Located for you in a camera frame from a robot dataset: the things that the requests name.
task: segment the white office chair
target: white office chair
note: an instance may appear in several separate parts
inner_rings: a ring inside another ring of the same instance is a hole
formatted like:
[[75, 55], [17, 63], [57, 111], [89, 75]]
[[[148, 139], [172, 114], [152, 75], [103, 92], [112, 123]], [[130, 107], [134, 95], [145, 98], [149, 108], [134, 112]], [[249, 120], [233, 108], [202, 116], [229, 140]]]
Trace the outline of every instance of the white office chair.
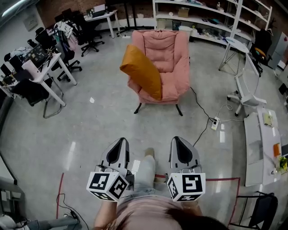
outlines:
[[231, 94], [227, 96], [227, 100], [233, 98], [240, 102], [240, 105], [235, 112], [235, 116], [238, 116], [243, 105], [258, 106], [267, 104], [266, 100], [257, 98], [254, 95], [259, 83], [259, 73], [248, 54], [246, 54], [245, 67], [243, 68], [242, 72], [235, 76], [235, 79], [238, 88], [236, 94], [240, 93], [240, 96]]

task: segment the power strip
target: power strip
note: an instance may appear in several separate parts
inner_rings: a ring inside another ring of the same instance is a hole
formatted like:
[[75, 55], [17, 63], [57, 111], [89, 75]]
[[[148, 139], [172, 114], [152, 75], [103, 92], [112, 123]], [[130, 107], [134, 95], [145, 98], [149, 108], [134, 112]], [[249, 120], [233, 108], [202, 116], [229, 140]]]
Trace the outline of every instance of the power strip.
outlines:
[[213, 130], [217, 130], [217, 127], [218, 127], [218, 124], [220, 122], [220, 119], [218, 117], [215, 117], [215, 121], [212, 122], [212, 126], [211, 126], [211, 129]]

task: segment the small round table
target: small round table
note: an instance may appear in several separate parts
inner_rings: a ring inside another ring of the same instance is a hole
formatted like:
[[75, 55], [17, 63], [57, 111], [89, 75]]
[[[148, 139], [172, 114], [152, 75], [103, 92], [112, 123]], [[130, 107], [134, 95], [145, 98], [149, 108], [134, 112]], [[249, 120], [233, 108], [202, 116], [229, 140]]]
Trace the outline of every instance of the small round table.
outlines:
[[[221, 70], [221, 68], [227, 64], [228, 61], [231, 60], [232, 57], [235, 56], [235, 54], [239, 51], [239, 52], [242, 52], [242, 53], [249, 53], [249, 50], [248, 48], [246, 47], [245, 44], [243, 44], [242, 42], [239, 42], [238, 40], [236, 40], [235, 38], [231, 38], [231, 37], [226, 37], [225, 38], [226, 41], [228, 42], [228, 45], [226, 47], [226, 51], [225, 51], [225, 55], [223, 57], [223, 60], [219, 66], [219, 70]], [[230, 47], [233, 47], [236, 49], [236, 51], [230, 56], [228, 57], [228, 53], [229, 53], [229, 50], [230, 50]], [[238, 67], [237, 67], [237, 73], [234, 73], [237, 75], [238, 74], [238, 70], [239, 70], [239, 64], [240, 64], [240, 57], [239, 57], [239, 61], [238, 61]]]

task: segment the person's leg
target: person's leg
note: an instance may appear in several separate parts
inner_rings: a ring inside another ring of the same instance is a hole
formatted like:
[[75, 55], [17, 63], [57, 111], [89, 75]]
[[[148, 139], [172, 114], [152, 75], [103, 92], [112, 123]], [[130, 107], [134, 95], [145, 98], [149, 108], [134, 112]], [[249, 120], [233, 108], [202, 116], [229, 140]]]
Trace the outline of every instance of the person's leg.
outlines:
[[145, 157], [141, 161], [138, 172], [136, 173], [135, 186], [153, 188], [155, 164], [154, 149], [146, 149]]

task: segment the ceiling light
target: ceiling light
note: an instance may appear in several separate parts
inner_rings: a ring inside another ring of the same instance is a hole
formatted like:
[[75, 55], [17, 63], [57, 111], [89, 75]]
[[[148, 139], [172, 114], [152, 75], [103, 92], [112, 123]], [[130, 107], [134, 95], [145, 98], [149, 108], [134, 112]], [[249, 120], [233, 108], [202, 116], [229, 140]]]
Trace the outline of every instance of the ceiling light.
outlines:
[[15, 3], [9, 9], [4, 11], [4, 13], [2, 14], [2, 17], [4, 17], [5, 15], [9, 14], [10, 11], [14, 10], [16, 7], [20, 6], [25, 1], [27, 1], [27, 0], [20, 0], [19, 2]]

